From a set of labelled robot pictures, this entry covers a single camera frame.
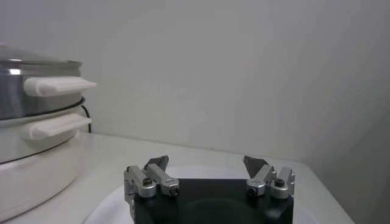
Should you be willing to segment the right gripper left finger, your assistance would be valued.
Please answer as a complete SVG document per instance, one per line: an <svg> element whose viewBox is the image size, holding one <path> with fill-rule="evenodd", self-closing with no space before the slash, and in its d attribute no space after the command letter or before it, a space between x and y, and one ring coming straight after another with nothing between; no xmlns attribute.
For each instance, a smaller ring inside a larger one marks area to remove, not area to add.
<svg viewBox="0 0 390 224"><path fill-rule="evenodd" d="M168 155L151 158L141 169L128 166L124 171L124 194L126 197L138 195L141 198L152 198L160 192L171 198L180 194L180 183L177 178L166 173Z"/></svg>

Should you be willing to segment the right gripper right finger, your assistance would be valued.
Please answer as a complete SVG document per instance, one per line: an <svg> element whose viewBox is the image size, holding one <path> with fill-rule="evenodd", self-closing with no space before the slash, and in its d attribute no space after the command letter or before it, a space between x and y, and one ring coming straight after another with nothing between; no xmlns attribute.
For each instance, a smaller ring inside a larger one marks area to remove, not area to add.
<svg viewBox="0 0 390 224"><path fill-rule="evenodd" d="M246 181L246 194L250 198L264 196L267 192L272 198L294 196L295 174L289 167L282 167L279 173L264 159L245 156L244 165L249 174Z"/></svg>

